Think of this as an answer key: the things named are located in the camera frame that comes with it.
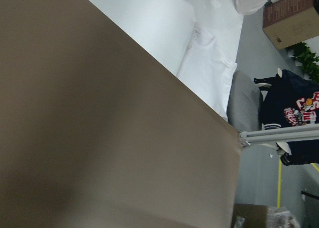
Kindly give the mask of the brown cardboard box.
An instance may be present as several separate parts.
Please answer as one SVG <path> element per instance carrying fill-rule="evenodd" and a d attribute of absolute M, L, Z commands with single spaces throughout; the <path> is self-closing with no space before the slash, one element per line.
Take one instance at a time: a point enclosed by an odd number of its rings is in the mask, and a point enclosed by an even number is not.
<path fill-rule="evenodd" d="M 319 0 L 279 0 L 263 11 L 263 32 L 281 50 L 319 35 Z"/>

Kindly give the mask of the grey chair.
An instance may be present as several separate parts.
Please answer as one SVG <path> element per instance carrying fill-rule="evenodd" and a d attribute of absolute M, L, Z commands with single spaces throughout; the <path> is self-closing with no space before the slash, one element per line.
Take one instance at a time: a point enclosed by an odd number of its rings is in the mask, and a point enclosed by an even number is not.
<path fill-rule="evenodd" d="M 260 107 L 263 101 L 261 91 L 253 80 L 238 70 L 233 75 L 228 101 L 228 122 L 238 131 L 259 131 Z"/>

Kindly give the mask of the aluminium cage frame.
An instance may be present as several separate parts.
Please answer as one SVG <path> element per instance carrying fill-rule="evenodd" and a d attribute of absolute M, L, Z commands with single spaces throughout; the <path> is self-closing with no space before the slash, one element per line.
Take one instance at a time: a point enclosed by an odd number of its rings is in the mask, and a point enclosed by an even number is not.
<path fill-rule="evenodd" d="M 302 126 L 285 127 L 260 131 L 243 131 L 239 133 L 239 141 L 244 146 L 272 142 L 291 142 L 318 140 L 319 125 L 307 124 Z"/>

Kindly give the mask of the white folded garment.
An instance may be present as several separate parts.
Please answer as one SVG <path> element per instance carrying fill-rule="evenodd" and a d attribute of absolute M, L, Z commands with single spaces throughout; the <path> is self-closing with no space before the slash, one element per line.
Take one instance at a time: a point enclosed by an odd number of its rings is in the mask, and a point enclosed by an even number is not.
<path fill-rule="evenodd" d="M 199 23 L 194 25 L 177 78 L 224 120 L 237 64 L 217 44 L 216 37 Z"/>

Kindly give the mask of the navy varsity jacket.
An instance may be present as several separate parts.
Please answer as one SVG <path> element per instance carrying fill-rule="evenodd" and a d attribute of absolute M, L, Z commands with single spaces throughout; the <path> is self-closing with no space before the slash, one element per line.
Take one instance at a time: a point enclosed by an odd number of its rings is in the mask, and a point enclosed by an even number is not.
<path fill-rule="evenodd" d="M 319 122 L 319 86 L 289 70 L 279 69 L 274 77 L 254 79 L 266 96 L 260 109 L 265 130 L 297 127 Z M 286 165 L 318 163 L 319 141 L 277 142 L 277 152 Z"/>

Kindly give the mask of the green potted plant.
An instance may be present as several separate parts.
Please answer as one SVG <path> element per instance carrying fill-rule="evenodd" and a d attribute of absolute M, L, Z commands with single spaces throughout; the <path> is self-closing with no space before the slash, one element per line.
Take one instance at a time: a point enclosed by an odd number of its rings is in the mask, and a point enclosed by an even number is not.
<path fill-rule="evenodd" d="M 302 64 L 302 71 L 308 74 L 310 80 L 318 84 L 319 56 L 312 52 L 308 44 L 305 42 L 289 46 L 287 50 L 292 50 L 293 57 Z"/>

